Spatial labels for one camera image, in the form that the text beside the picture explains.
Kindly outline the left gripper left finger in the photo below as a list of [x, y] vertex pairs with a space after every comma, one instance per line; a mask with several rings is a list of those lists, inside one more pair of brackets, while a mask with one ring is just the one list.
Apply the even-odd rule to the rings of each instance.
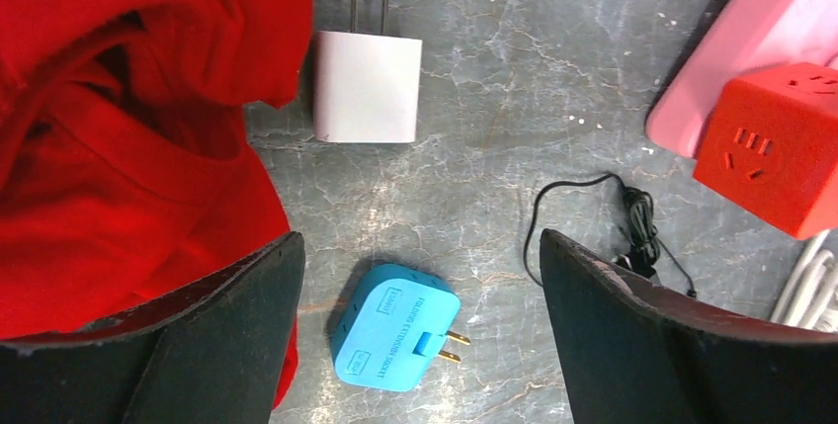
[[5, 423], [265, 423], [305, 267], [291, 232], [71, 333], [1, 345]]

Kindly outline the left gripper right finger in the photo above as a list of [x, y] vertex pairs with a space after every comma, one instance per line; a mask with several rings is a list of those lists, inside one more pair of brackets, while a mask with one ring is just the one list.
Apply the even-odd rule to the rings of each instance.
[[577, 423], [833, 423], [837, 338], [686, 297], [547, 229], [540, 269]]

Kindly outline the red cube socket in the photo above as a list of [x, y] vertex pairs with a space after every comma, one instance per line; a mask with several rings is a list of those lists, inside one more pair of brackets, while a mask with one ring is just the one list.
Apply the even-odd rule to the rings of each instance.
[[797, 63], [728, 81], [694, 177], [795, 239], [836, 228], [836, 70]]

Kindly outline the white usb charger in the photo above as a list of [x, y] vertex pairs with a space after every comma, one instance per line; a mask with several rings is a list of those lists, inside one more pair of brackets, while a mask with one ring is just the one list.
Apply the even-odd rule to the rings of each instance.
[[313, 39], [315, 137], [329, 143], [407, 144], [416, 139], [423, 41], [387, 33], [389, 0], [379, 32], [359, 31], [359, 0], [350, 0], [347, 32]]

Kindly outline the pink triangular power strip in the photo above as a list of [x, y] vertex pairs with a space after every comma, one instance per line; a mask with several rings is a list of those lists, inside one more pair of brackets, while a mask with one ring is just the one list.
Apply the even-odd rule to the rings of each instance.
[[693, 157], [724, 84], [747, 72], [837, 65], [837, 0], [729, 0], [651, 109], [647, 136]]

